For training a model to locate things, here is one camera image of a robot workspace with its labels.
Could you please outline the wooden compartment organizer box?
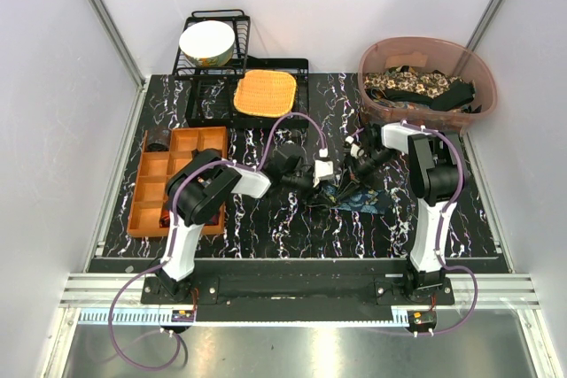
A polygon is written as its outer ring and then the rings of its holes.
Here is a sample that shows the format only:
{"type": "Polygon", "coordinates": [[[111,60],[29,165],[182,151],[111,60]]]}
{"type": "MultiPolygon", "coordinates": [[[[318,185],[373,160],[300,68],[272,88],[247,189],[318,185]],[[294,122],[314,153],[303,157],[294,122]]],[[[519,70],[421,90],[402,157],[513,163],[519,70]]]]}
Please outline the wooden compartment organizer box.
{"type": "Polygon", "coordinates": [[[225,127],[189,127],[171,130],[169,151],[143,152],[137,170],[127,233],[134,238],[164,237],[168,234],[166,184],[187,166],[196,150],[215,149],[225,157],[228,130],[225,127]]]}

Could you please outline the pile of patterned ties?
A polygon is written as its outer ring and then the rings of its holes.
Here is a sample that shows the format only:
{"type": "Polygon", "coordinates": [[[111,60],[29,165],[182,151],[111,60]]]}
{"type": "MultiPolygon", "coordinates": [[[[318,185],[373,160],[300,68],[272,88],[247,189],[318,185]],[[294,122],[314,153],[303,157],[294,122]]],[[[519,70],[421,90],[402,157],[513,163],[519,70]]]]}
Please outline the pile of patterned ties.
{"type": "Polygon", "coordinates": [[[473,81],[446,75],[439,70],[418,72],[410,66],[388,68],[382,73],[365,73],[366,95],[383,107],[431,110],[436,112],[479,113],[473,107],[476,87],[473,81]]]}

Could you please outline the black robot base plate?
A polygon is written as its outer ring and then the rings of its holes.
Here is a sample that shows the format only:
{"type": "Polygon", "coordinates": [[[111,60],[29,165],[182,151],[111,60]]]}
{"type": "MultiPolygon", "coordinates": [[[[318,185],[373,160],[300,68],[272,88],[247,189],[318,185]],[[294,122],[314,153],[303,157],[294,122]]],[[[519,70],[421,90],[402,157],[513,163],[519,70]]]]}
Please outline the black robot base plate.
{"type": "Polygon", "coordinates": [[[170,294],[156,277],[143,283],[144,305],[218,305],[235,299],[284,300],[322,297],[352,299],[371,305],[450,306],[455,303],[452,284],[446,280],[436,291],[409,296],[399,276],[369,274],[225,274],[194,275],[170,294]]]}

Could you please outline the dark blue patterned rolled tie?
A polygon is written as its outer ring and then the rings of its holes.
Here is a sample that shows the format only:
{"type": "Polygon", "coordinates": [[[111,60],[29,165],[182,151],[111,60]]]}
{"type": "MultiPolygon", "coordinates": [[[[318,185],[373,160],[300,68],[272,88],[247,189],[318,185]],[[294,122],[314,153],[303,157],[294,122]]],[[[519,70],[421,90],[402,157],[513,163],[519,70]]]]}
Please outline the dark blue patterned rolled tie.
{"type": "Polygon", "coordinates": [[[171,130],[167,127],[155,127],[147,132],[145,151],[169,151],[171,143],[171,130]]]}

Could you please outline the white ceramic bowl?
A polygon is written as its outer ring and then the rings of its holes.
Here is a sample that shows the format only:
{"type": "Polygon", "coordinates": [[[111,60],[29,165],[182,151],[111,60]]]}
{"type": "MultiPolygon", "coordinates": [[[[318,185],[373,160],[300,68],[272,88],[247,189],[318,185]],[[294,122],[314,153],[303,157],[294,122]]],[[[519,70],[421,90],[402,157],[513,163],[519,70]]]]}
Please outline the white ceramic bowl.
{"type": "Polygon", "coordinates": [[[225,66],[232,58],[236,36],[234,29],[218,20],[206,20],[189,26],[179,38],[179,48],[196,67],[225,66]]]}

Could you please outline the aluminium frame rail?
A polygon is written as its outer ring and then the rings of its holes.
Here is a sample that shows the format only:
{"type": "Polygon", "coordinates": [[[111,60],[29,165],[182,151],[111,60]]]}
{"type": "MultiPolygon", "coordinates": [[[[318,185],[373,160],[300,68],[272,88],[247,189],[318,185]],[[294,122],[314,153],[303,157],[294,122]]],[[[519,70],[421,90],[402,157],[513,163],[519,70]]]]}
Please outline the aluminium frame rail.
{"type": "MultiPolygon", "coordinates": [[[[219,305],[236,298],[296,300],[350,299],[362,304],[427,305],[429,295],[403,294],[399,274],[201,274],[170,294],[150,275],[129,284],[130,274],[73,274],[66,282],[60,304],[108,306],[120,289],[120,305],[187,305],[190,291],[200,305],[219,305]]],[[[450,274],[436,290],[438,306],[464,308],[473,300],[478,309],[536,309],[540,306],[532,280],[525,274],[481,274],[473,282],[466,274],[450,274]]]]}

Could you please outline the blue floral patterned tie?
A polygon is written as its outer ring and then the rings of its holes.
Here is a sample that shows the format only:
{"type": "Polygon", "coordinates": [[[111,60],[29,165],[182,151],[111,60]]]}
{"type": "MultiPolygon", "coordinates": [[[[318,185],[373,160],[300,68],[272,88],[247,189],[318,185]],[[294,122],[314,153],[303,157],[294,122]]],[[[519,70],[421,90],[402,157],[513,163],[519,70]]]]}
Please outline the blue floral patterned tie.
{"type": "Polygon", "coordinates": [[[313,194],[307,205],[312,208],[384,215],[392,207],[393,201],[383,190],[366,187],[340,190],[335,186],[326,186],[313,194]]]}

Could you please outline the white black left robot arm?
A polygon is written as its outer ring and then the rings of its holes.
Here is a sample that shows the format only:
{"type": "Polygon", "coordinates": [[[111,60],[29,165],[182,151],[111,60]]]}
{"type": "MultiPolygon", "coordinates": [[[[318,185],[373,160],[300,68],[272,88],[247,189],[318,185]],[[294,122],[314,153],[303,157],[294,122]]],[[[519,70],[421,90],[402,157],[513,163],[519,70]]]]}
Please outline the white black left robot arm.
{"type": "Polygon", "coordinates": [[[299,155],[275,151],[262,167],[229,161],[215,149],[194,150],[188,165],[167,181],[165,211],[169,217],[166,252],[156,276],[160,293],[174,304],[191,292],[198,240],[232,195],[260,199],[283,186],[310,193],[315,167],[299,155]]]}

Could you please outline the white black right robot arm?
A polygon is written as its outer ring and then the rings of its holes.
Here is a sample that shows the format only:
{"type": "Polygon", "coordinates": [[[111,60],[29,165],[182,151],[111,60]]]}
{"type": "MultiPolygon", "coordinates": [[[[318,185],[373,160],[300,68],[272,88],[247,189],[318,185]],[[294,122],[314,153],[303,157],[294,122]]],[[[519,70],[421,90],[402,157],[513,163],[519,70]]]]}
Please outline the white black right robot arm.
{"type": "Polygon", "coordinates": [[[446,278],[444,246],[457,199],[468,180],[458,134],[403,120],[364,127],[345,139],[346,164],[358,181],[397,153],[408,157],[409,185],[417,199],[414,245],[403,275],[403,296],[421,304],[446,278]]]}

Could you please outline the pink translucent plastic tub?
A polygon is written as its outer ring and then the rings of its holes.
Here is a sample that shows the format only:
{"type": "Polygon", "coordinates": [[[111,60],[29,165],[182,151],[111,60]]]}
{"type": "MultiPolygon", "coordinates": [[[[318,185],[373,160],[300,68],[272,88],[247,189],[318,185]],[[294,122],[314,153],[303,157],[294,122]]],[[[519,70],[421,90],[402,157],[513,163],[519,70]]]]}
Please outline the pink translucent plastic tub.
{"type": "Polygon", "coordinates": [[[361,116],[381,124],[407,120],[465,132],[497,105],[485,62],[459,44],[430,37],[393,37],[361,57],[361,116]]]}

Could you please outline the orange woven mat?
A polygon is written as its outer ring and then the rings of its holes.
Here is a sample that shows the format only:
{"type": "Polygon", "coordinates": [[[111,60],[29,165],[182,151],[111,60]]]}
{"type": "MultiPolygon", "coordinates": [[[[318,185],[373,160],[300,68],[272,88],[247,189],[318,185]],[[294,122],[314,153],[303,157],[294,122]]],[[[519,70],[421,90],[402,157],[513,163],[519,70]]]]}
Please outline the orange woven mat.
{"type": "Polygon", "coordinates": [[[251,70],[237,84],[234,107],[243,114],[280,118],[291,112],[297,82],[286,72],[251,70]]]}

